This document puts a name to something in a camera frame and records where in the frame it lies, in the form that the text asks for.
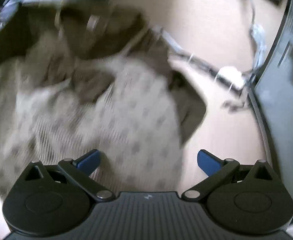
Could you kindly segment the white glass-panel computer case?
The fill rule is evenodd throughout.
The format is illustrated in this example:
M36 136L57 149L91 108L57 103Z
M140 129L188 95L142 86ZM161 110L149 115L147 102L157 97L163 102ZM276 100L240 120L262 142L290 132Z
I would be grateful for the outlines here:
M293 0L285 14L251 98L266 159L293 199Z

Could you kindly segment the brown polka dot dress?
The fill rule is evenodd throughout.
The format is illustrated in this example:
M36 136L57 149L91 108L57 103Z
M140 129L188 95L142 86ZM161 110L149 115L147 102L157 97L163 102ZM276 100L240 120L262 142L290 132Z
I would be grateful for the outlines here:
M0 31L0 198L34 159L102 151L113 191L175 191L206 112L133 8L21 6Z

